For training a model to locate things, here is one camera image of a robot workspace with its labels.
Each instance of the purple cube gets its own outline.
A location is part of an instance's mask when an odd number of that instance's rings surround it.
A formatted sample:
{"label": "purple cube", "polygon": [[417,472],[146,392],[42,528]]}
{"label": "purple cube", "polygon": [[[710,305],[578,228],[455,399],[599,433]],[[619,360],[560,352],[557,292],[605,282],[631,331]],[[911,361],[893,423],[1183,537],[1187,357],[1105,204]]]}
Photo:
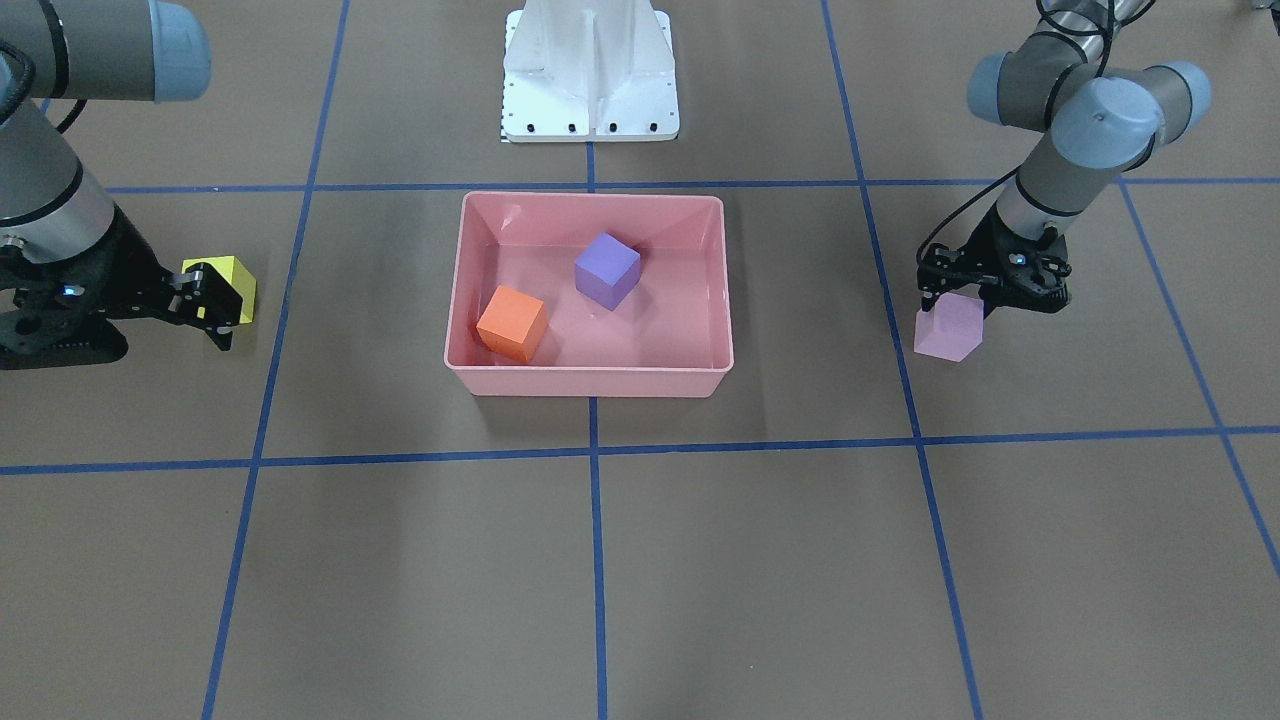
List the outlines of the purple cube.
{"label": "purple cube", "polygon": [[600,233],[573,263],[573,284],[579,292],[614,310],[640,282],[640,254]]}

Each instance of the pink plastic container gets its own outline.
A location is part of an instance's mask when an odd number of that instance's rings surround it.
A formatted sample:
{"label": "pink plastic container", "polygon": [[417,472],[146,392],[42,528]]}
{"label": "pink plastic container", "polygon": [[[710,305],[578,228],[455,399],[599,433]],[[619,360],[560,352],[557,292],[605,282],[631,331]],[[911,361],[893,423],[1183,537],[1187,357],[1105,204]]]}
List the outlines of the pink plastic container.
{"label": "pink plastic container", "polygon": [[[573,287],[602,232],[640,252],[640,282],[612,313]],[[499,284],[547,304],[529,365],[475,332]],[[471,192],[462,201],[444,364],[475,395],[707,397],[733,366],[717,197]]]}

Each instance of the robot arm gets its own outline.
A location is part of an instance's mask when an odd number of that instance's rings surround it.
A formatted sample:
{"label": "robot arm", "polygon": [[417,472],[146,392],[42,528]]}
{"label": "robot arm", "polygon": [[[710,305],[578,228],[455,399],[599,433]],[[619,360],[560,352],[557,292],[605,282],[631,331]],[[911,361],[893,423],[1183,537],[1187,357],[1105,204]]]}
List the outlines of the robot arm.
{"label": "robot arm", "polygon": [[0,5],[0,291],[17,307],[0,307],[0,369],[118,360],[128,343],[113,319],[193,325],[221,350],[252,319],[256,283],[238,261],[161,266],[29,100],[189,100],[209,74],[204,31],[178,5]]}
{"label": "robot arm", "polygon": [[1210,106],[1208,78],[1190,63],[1106,68],[1111,40],[1151,5],[1041,5],[1042,22],[1016,53],[978,64],[969,83],[970,110],[1044,136],[1015,172],[988,188],[1014,181],[963,247],[929,245],[933,236],[922,245],[916,284],[923,310],[970,283],[979,286],[986,314],[1000,306],[1056,313],[1070,302],[1066,228],[1116,176],[1181,137]]}

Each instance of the white plastic bracket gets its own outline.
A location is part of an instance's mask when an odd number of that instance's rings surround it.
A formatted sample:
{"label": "white plastic bracket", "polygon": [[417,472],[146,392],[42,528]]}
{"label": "white plastic bracket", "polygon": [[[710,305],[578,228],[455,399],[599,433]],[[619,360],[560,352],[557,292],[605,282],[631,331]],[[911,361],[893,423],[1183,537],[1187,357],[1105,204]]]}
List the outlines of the white plastic bracket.
{"label": "white plastic bracket", "polygon": [[502,135],[637,142],[680,132],[671,18],[649,0],[527,0],[507,15]]}

